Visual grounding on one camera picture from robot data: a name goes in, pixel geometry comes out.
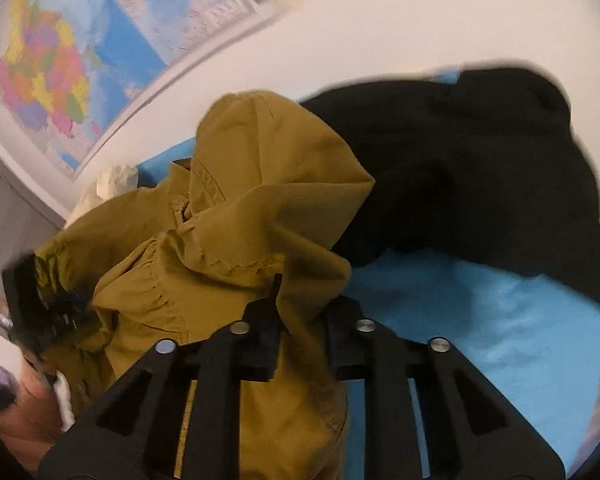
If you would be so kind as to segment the person's left hand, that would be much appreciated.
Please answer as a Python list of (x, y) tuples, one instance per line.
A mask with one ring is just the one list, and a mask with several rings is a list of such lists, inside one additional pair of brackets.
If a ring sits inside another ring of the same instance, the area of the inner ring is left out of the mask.
[(45, 454), (64, 434), (55, 389), (26, 361), (21, 364), (15, 402), (0, 413), (0, 438), (34, 476)]

